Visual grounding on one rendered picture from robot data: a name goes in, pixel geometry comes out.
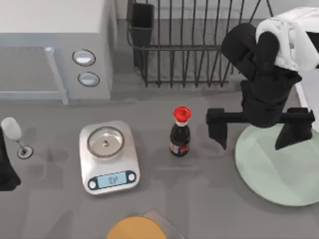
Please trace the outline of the round microwave knob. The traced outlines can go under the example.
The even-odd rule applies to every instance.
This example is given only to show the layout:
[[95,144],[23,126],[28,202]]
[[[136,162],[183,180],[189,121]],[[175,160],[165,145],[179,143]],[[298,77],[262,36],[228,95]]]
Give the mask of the round microwave knob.
[[78,75],[78,82],[85,87],[95,87],[100,83],[100,78],[93,72]]
[[96,56],[87,49],[81,49],[72,53],[72,60],[79,66],[88,67],[95,63]]

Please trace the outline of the clear wine glass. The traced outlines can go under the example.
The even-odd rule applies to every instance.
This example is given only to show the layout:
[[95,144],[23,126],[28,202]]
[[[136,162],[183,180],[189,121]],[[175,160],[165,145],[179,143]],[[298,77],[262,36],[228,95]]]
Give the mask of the clear wine glass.
[[18,158],[30,158],[33,155],[33,148],[29,145],[24,145],[21,143],[22,130],[17,121],[12,117],[7,117],[1,121],[0,125],[7,138],[19,145],[19,149],[17,151]]

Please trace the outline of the black cutlery holder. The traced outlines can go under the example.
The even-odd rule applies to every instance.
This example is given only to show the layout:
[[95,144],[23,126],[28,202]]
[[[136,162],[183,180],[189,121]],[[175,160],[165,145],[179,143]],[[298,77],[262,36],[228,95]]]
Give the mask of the black cutlery holder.
[[128,0],[127,21],[133,46],[147,48],[151,44],[154,29],[155,6]]

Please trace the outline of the pale green plate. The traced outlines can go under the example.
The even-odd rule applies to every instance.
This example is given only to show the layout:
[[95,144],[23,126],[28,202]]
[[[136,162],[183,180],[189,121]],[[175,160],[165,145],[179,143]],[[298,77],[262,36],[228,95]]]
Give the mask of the pale green plate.
[[248,126],[235,145],[235,164],[246,185],[274,204],[301,207],[319,203],[319,132],[280,150],[275,141],[282,129]]

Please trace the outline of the microwave door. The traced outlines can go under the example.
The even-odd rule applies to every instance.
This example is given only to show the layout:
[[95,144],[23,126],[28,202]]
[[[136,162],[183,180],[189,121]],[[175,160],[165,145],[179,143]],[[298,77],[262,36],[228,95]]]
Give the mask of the microwave door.
[[0,100],[61,100],[67,88],[52,47],[0,47]]

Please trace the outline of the pale microwave oven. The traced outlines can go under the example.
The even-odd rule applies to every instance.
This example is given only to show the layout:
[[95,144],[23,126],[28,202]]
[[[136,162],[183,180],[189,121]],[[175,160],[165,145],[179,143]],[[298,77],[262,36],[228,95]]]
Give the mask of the pale microwave oven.
[[[0,47],[56,49],[69,102],[110,99],[117,33],[114,0],[0,0]],[[72,60],[81,49],[94,53],[93,65]],[[78,75],[86,72],[100,83],[81,85]]]

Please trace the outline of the orange round disc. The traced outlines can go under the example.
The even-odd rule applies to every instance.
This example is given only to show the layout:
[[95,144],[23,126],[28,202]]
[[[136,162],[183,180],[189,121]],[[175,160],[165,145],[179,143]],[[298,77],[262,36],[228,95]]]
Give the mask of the orange round disc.
[[130,216],[116,222],[105,239],[167,239],[167,236],[154,220]]

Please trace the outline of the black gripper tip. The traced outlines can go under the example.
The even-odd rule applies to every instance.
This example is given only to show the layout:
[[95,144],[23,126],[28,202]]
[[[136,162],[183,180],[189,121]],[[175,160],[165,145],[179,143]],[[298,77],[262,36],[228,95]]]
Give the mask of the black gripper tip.
[[20,184],[21,180],[10,163],[3,130],[0,127],[0,192],[13,191]]

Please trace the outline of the dark bottle with red cap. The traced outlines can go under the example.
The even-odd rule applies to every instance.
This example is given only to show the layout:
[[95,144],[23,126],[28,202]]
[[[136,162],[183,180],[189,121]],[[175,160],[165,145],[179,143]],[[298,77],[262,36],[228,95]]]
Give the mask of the dark bottle with red cap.
[[171,153],[176,157],[185,156],[190,149],[190,128],[188,120],[191,118],[191,110],[186,106],[176,107],[173,111],[175,123],[170,132]]

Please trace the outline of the silver kitchen scale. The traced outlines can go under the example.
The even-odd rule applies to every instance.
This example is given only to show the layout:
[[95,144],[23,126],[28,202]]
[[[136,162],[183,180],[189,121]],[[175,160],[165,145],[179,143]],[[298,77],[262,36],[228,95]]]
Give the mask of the silver kitchen scale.
[[79,134],[82,184],[91,195],[136,187],[140,168],[132,132],[124,121],[90,124]]

